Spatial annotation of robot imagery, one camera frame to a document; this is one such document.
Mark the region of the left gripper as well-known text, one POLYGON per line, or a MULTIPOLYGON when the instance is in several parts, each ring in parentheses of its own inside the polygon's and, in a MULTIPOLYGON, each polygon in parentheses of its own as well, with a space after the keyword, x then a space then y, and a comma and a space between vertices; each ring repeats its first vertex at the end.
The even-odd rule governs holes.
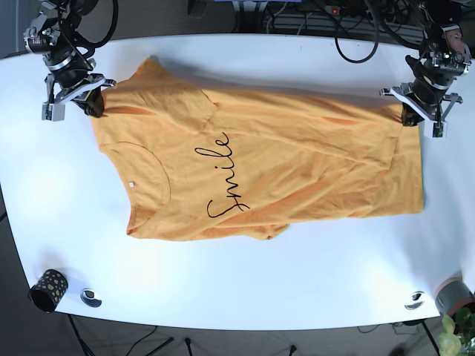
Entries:
POLYGON ((392 96, 402 104, 402 124, 405 127, 423 126, 426 137, 445 139, 447 116, 455 104, 462 104, 458 93, 447 93, 450 86, 432 86, 426 76, 399 86, 382 88, 380 96, 392 96))

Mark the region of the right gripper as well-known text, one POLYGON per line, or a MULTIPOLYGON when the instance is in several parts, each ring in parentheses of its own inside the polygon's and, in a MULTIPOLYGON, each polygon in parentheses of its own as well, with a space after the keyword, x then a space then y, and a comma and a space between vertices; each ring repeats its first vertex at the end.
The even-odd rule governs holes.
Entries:
POLYGON ((100 118, 105 109, 102 87, 113 88, 117 82, 85 67, 68 63, 62 67, 47 66, 45 78, 47 101, 42 104, 42 120, 58 122, 65 119, 65 105, 73 102, 86 115, 100 118))

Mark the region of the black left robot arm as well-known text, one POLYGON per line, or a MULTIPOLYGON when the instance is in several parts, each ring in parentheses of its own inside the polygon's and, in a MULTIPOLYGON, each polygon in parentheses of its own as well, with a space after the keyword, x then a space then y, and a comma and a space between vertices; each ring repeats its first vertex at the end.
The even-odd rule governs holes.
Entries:
POLYGON ((405 57, 414 80, 383 88, 380 94, 401 102, 403 125, 423 124, 425 136, 430 138, 446 137, 447 116, 454 105, 463 102, 459 94, 449 91, 460 76, 468 73, 472 63, 459 26, 462 7, 460 1, 359 1, 330 10, 335 40, 345 30, 343 18, 359 16, 373 26, 374 47, 379 46, 381 34, 386 34, 418 53, 405 57))

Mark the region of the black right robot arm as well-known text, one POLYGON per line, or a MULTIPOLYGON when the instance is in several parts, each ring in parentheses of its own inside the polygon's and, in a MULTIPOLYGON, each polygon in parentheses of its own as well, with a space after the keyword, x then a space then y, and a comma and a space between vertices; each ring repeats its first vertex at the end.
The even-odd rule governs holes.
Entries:
POLYGON ((72 102, 84 114, 100 118, 105 109, 102 88, 116 85, 94 73, 96 49, 111 40, 117 27, 119 5, 112 2, 111 26, 99 42, 90 42, 78 31, 82 18, 97 6, 96 1, 41 1, 39 14, 24 32, 27 51, 42 56, 49 70, 45 77, 47 100, 42 119, 51 122, 65 118, 65 105, 72 102))

